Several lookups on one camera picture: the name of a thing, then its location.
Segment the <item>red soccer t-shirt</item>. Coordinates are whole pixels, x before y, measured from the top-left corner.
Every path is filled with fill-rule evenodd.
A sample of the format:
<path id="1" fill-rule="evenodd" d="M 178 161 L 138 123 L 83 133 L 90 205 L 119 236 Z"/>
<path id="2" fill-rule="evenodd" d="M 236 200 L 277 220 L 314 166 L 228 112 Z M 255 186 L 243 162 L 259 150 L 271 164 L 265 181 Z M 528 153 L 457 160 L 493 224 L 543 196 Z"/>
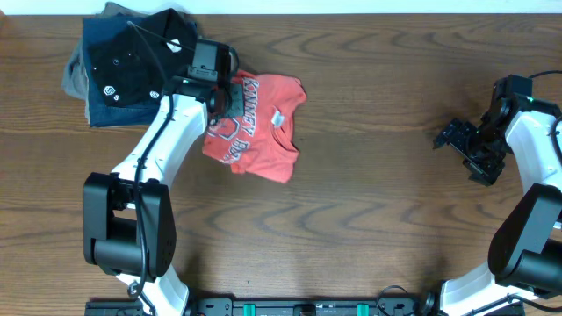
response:
<path id="1" fill-rule="evenodd" d="M 288 182 L 299 156 L 292 143 L 293 116 L 306 102 L 300 79 L 240 70 L 232 82 L 242 87 L 244 114 L 210 126 L 203 154 L 228 165 L 235 174 Z"/>

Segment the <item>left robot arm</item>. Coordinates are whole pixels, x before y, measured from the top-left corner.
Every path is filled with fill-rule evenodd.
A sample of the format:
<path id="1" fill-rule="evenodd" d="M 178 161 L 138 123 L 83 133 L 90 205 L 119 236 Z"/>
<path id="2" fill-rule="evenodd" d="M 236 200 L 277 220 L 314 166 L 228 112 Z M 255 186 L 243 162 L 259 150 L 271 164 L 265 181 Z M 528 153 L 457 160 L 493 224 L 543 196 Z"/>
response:
<path id="1" fill-rule="evenodd" d="M 170 188 L 209 123 L 244 112 L 243 87 L 175 77 L 138 145 L 109 174 L 83 186 L 83 255 L 127 286 L 124 300 L 94 300 L 87 315 L 194 315 L 189 287 L 172 266 L 177 231 Z"/>

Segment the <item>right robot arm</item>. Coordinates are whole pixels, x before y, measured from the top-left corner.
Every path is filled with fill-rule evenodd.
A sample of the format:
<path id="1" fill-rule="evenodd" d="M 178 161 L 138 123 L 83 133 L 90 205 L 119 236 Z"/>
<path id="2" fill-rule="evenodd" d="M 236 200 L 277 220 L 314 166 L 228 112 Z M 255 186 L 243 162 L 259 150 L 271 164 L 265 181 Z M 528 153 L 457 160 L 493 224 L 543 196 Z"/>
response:
<path id="1" fill-rule="evenodd" d="M 541 309 L 539 299 L 561 293 L 561 244 L 551 231 L 561 225 L 561 110 L 533 97 L 502 97 L 480 127 L 457 121 L 435 140 L 460 151 L 487 184 L 501 172 L 502 157 L 516 160 L 524 195 L 491 242 L 486 262 L 444 282 L 427 298 L 435 315 L 485 315 L 511 305 Z"/>

